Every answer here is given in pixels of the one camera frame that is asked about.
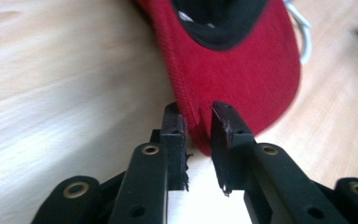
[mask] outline light wood surface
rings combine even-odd
[[[294,5],[313,52],[293,105],[257,141],[332,188],[358,177],[358,0]],[[0,223],[29,223],[65,178],[125,170],[173,101],[153,31],[130,2],[0,1]],[[242,193],[224,197],[211,159],[192,151],[190,192],[170,193],[169,223],[250,223]]]

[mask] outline wooden table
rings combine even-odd
[[[334,187],[358,177],[358,0],[295,6],[313,52],[293,105],[257,141]],[[0,223],[29,223],[65,178],[124,171],[173,101],[157,40],[129,1],[0,1]],[[249,223],[242,193],[226,198],[211,159],[191,150],[190,192],[170,193],[169,223]]]

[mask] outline wood grain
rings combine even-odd
[[[358,1],[294,4],[312,24],[313,52],[293,105],[257,141],[334,187],[358,177]],[[0,1],[0,223],[29,223],[65,178],[125,170],[172,101],[132,3]],[[169,222],[250,223],[242,195],[225,198],[211,160],[193,152],[190,192],[170,193]]]

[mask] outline cap brim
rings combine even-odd
[[[213,101],[233,105],[254,134],[278,119],[293,101],[300,63],[282,0],[269,0],[251,33],[228,50],[197,43],[170,0],[148,0],[142,5],[152,18],[189,133],[205,155],[211,153]]]

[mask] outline red cap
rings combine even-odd
[[[213,101],[233,105],[254,134],[293,101],[300,62],[282,0],[139,3],[156,29],[189,133],[205,155],[211,153]]]

